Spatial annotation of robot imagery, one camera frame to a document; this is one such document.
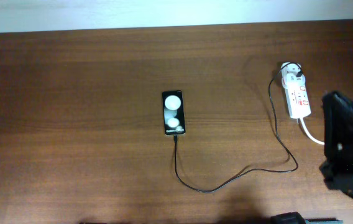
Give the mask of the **black smartphone silver back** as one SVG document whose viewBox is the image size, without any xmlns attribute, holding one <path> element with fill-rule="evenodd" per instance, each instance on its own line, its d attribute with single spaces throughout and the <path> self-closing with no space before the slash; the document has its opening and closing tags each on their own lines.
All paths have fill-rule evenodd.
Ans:
<svg viewBox="0 0 353 224">
<path fill-rule="evenodd" d="M 185 134 L 186 124 L 182 91 L 164 91 L 162 93 L 162 103 L 165 135 L 176 136 Z"/>
</svg>

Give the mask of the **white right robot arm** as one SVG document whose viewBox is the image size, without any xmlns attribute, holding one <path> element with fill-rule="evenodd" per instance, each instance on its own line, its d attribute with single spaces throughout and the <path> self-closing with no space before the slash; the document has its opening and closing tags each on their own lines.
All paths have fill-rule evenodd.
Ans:
<svg viewBox="0 0 353 224">
<path fill-rule="evenodd" d="M 353 199 L 353 101 L 333 91 L 322 102 L 326 161 L 319 169 L 329 190 Z"/>
</svg>

